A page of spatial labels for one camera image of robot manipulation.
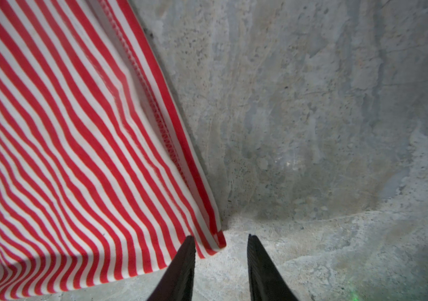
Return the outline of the red white striped tank top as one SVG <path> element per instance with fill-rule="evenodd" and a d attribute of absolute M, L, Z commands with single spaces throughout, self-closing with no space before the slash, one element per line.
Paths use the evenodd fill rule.
<path fill-rule="evenodd" d="M 0 300 L 226 246 L 213 193 L 128 1 L 0 1 Z"/>

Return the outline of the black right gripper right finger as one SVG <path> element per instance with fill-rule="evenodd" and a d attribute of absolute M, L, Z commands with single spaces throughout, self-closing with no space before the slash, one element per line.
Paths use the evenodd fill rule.
<path fill-rule="evenodd" d="M 248 237 L 247 260 L 251 300 L 298 301 L 255 235 Z"/>

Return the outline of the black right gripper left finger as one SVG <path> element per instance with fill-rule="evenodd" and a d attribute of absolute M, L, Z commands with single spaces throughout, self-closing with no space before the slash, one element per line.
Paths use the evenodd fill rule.
<path fill-rule="evenodd" d="M 195 239 L 192 236 L 188 236 L 147 300 L 191 301 L 195 277 L 195 260 Z"/>

